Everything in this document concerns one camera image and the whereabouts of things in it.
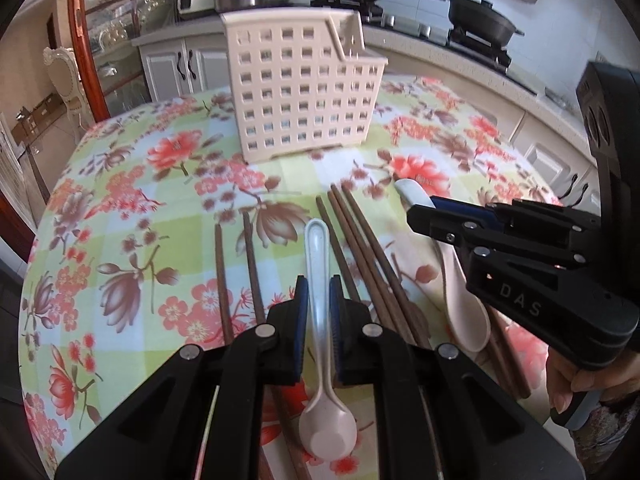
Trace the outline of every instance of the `white ornate chair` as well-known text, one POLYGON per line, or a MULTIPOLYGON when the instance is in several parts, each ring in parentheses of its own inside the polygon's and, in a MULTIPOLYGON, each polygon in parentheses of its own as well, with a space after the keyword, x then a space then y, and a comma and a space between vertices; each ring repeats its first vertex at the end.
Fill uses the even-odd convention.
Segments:
POLYGON ((94 117, 80 82, 76 58, 70 48, 51 50, 47 47, 42 54, 49 78, 65 102, 66 115, 74 129, 77 144, 82 137, 80 128, 86 130, 94 123, 94 117))

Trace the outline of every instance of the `finger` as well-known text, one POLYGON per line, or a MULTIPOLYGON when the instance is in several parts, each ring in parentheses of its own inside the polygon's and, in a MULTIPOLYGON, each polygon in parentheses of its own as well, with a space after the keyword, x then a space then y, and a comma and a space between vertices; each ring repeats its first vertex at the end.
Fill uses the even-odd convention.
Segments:
POLYGON ((632 379, 626 383, 604 390, 600 396, 600 401, 610 402, 612 400, 620 400, 629 394, 637 392, 638 390, 640 390, 640 379, 632 379))
POLYGON ((634 378, 640 378, 640 354, 625 350, 604 370, 580 370, 572 380, 571 389, 574 392, 607 390, 634 378))
POLYGON ((546 392, 558 413, 564 412, 573 398, 571 383, 555 367, 553 360, 546 361, 546 392))
POLYGON ((549 357, 546 358, 546 362, 553 365, 553 367, 558 370, 562 376, 568 380, 569 382, 575 377, 578 373, 578 367, 574 365, 569 359, 560 355, 553 348, 549 348, 549 357))

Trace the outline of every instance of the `table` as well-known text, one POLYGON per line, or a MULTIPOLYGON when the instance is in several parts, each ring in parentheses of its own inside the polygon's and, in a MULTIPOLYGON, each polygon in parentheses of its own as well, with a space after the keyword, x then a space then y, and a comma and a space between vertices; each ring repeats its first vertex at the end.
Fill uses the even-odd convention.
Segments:
MULTIPOLYGON (((290 297, 304 269, 301 232, 319 216, 315 196, 331 183, 346 183, 410 299, 426 314, 431 343, 450 340, 432 245, 407 227, 394 174, 417 180, 429 194, 473 203, 557 203, 489 121, 428 78, 385 77, 362 146, 253 166, 239 153, 228 89, 145 105, 95 125, 51 195, 24 282, 20 373, 47 471, 180 346, 222 345, 217 222, 234 329, 255 323, 242 241, 245 210, 254 223, 263 301, 274 304, 290 297)), ((338 272, 333 255, 331 265, 338 272)), ((362 282, 358 288, 368 298, 362 282)), ((517 325, 509 336, 538 399, 537 407, 526 407, 544 420, 546 345, 517 325)), ((492 373, 484 352, 474 358, 492 373)), ((308 358, 303 379, 287 393, 293 414, 314 389, 308 358)), ((358 420, 358 445, 336 462, 308 457, 312 476, 377 478, 372 389, 350 388, 340 396, 358 420)), ((265 406, 264 452, 277 479, 292 478, 280 433, 272 407, 265 406)))

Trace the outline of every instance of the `white spoon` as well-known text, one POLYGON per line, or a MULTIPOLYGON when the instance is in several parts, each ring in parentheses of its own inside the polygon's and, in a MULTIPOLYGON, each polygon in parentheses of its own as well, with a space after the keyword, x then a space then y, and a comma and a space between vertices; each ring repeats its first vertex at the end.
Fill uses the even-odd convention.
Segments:
POLYGON ((358 428, 353 414, 332 387, 329 231, 319 219, 313 219, 305 227, 305 256, 318 390, 300 415, 300 440, 313 456, 330 462, 353 451, 358 428))
MULTIPOLYGON (((410 206, 433 207, 420 184, 410 178, 396 181, 396 190, 410 206)), ((442 285, 447 303, 447 317, 456 341, 469 352, 481 351, 489 341, 491 323, 482 302, 466 290, 466 277, 453 246, 433 240, 442 265, 442 285)))

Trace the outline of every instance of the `chopstick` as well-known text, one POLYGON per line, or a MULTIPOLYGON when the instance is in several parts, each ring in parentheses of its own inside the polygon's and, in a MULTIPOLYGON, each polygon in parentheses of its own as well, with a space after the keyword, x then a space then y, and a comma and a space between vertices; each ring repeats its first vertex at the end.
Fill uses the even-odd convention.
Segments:
MULTIPOLYGON (((342 198, 342 195, 340 194, 340 191, 335 186, 335 184, 332 184, 331 186, 331 193, 329 194, 329 200, 332 202, 332 205, 334 206, 334 211, 336 213, 336 216, 338 216, 338 218, 340 217, 340 215, 338 214, 338 210, 340 210, 343 218, 346 221, 346 224, 351 230, 351 236, 353 237, 353 240, 359 249, 358 257, 361 258, 362 266, 368 269, 370 279, 372 280, 371 286, 367 285, 367 288, 369 289, 369 293, 371 294, 372 289, 377 289, 382 299, 382 303, 385 305, 385 310, 388 313, 388 316, 392 324, 386 325, 385 321, 381 318, 382 324, 390 328, 395 327, 396 332, 398 332, 402 336, 402 339, 404 339, 410 344, 414 344, 415 343, 414 335, 412 334, 411 329, 409 329, 409 324, 407 323, 407 320, 402 315, 402 311, 400 310, 398 301, 396 300, 395 296, 389 293, 386 283, 382 278, 382 275, 380 275, 380 271, 378 270, 378 266, 376 265, 375 254, 373 253, 371 248, 366 244, 366 242, 364 241, 364 238, 362 238, 362 234, 360 234, 358 226, 356 225, 356 222, 354 221, 354 219, 351 217, 349 213, 349 209, 347 208, 347 205, 344 202, 344 199, 342 198)), ((358 268, 360 269, 360 273, 362 274, 360 263, 358 263, 358 268)), ((378 311, 377 308, 376 308, 376 312, 378 313, 378 316, 380 316, 380 312, 378 311)))
MULTIPOLYGON (((404 314, 399 306, 398 299, 389 293, 388 288, 386 287, 386 283, 382 279, 382 276, 380 275, 378 267, 376 266, 376 257, 375 257, 374 251, 372 251, 370 247, 367 247, 365 241, 362 238, 362 235, 360 234, 360 231, 358 230, 358 227, 355 221, 353 220, 353 218, 349 213, 349 209, 347 208, 347 205, 344 203, 344 200, 340 195, 340 191, 335 186, 335 184, 332 184, 331 190, 328 192, 328 196, 329 196, 329 201, 331 202, 331 205, 334 208, 335 215, 338 218, 338 222, 340 222, 344 235, 347 238, 347 242, 349 243, 351 252, 354 253, 354 256, 356 257, 356 263, 358 264, 358 268, 360 269, 362 279, 367 285, 367 290, 369 291, 369 295, 371 296, 371 299, 374 302, 374 306, 376 306, 376 301, 374 300, 374 297, 380 296, 382 298, 383 304, 385 305, 385 309, 388 313, 388 316, 392 319, 391 324, 387 324, 388 321, 384 321, 382 318, 380 319, 380 323, 385 328, 389 328, 392 330, 394 330, 394 326, 397 328, 400 328, 400 330, 396 330, 396 332, 398 332, 399 335, 401 335, 401 337, 407 343, 415 344, 416 341, 414 339, 414 335, 409 329, 407 319, 404 317, 404 314), (370 278, 365 279, 365 275, 367 273, 370 275, 370 278)), ((382 247, 380 247, 380 251, 384 255, 384 251, 382 250, 382 247)), ((386 259, 386 256, 384 256, 383 261, 386 261, 388 265, 388 260, 386 259)), ((376 308, 376 312, 378 313, 378 317, 380 318, 380 311, 377 308, 376 308)), ((440 450, 441 446, 435 432, 435 424, 433 422, 433 418, 431 417, 431 413, 422 390, 420 390, 420 395, 422 396, 422 403, 424 405, 424 415, 429 428, 429 436, 431 438, 431 445, 433 447, 433 457, 436 462, 436 469, 440 474, 442 474, 442 471, 443 471, 442 459, 441 459, 442 452, 440 450)))
POLYGON ((371 226, 369 225, 369 223, 367 222, 367 219, 363 215, 362 210, 360 209, 360 206, 358 206, 358 203, 356 202, 356 199, 354 199, 349 188, 347 188, 346 186, 342 186, 342 192, 344 193, 345 197, 347 197, 347 202, 349 202, 349 205, 351 206, 351 210, 353 211, 355 217, 360 223, 360 227, 362 227, 362 230, 364 231, 364 235, 367 237, 367 241, 369 242, 369 245, 373 250, 373 253, 376 255, 376 258, 378 259, 378 263, 380 264, 380 267, 382 267, 382 272, 384 272, 386 276, 386 280, 391 286, 391 290, 396 296, 396 300, 398 300, 398 305, 402 309, 402 313, 404 314, 404 317, 408 322, 409 329, 411 330, 411 333, 414 335, 415 341, 422 348, 431 349, 431 344, 429 343, 428 335, 420 330, 422 321, 420 319, 417 319, 417 316, 420 316, 421 314, 416 312, 413 306, 411 305, 411 303, 409 302, 409 298, 406 296, 406 292, 404 291, 404 288, 402 288, 400 280, 398 280, 398 277, 396 276, 396 273, 394 272, 393 267, 391 267, 391 264, 389 263, 389 260, 386 257, 384 249, 380 245, 380 242, 378 241, 378 238, 373 232, 373 229, 371 229, 371 226))
MULTIPOLYGON (((222 337, 225 345, 230 345, 234 340, 234 328, 231 323, 229 310, 229 297, 226 294, 225 256, 222 250, 222 227, 215 227, 215 251, 216 251, 216 277, 218 281, 218 301, 220 302, 220 321, 222 322, 222 337)), ((260 480, 275 480, 264 450, 260 447, 258 452, 258 478, 260 480)))
MULTIPOLYGON (((255 251, 253 242, 254 228, 249 219, 249 213, 246 211, 242 213, 242 224, 244 228, 244 244, 246 248, 246 262, 249 269, 249 283, 251 284, 251 295, 254 300, 254 312, 255 322, 257 324, 266 322, 266 316, 264 314, 264 304, 262 303, 262 295, 260 293, 260 281, 258 279, 258 269, 255 264, 255 251)), ((289 457, 293 469, 296 473, 298 480, 311 480, 311 475, 306 468, 305 461, 303 459, 303 453, 298 445, 296 439, 296 433, 290 421, 289 411, 287 404, 282 395, 282 391, 277 386, 270 386, 264 391, 266 400, 273 400, 273 404, 278 414, 278 420, 280 421, 280 427, 282 428, 282 435, 284 436, 287 444, 287 450, 289 451, 289 457)))
POLYGON ((531 395, 531 388, 524 375, 522 363, 516 356, 511 341, 506 334, 506 323, 493 307, 487 304, 484 304, 484 306, 491 322, 491 335, 487 343, 487 351, 494 365, 498 384, 513 399, 527 399, 531 395))
POLYGON ((340 206, 338 205, 333 191, 329 191, 327 193, 327 196, 329 197, 329 202, 334 209, 335 215, 338 219, 338 224, 340 224, 340 228, 342 229, 344 237, 347 239, 347 243, 351 249, 351 253, 353 253, 353 257, 356 260, 356 265, 358 266, 358 270, 360 271, 360 275, 362 276, 362 281, 365 283, 367 290, 369 291, 371 302, 373 303, 373 308, 378 315, 380 324, 387 328, 390 328, 391 330, 396 330, 396 326, 394 325, 394 322, 389 314, 388 307, 386 306, 386 303, 382 299, 382 295, 378 290, 376 280, 369 270, 369 266, 367 265, 364 254, 362 253, 362 250, 360 249, 360 246, 354 237, 350 225, 347 223, 347 219, 343 214, 342 209, 340 209, 340 206))
POLYGON ((356 283, 353 280, 353 276, 351 275, 351 271, 349 270, 349 265, 347 264, 347 260, 345 259, 344 253, 342 252, 342 247, 340 247, 340 240, 338 240, 338 236, 335 233, 334 226, 331 224, 329 213, 324 207, 324 202, 322 202, 321 196, 316 196, 316 205, 318 206, 318 211, 320 212, 320 218, 322 218, 322 221, 329 229, 329 242, 331 243, 331 247, 334 250, 335 259, 338 262, 338 268, 340 269, 342 279, 344 280, 344 286, 347 288, 347 292, 349 293, 349 298, 353 301, 359 302, 360 295, 358 294, 356 283))

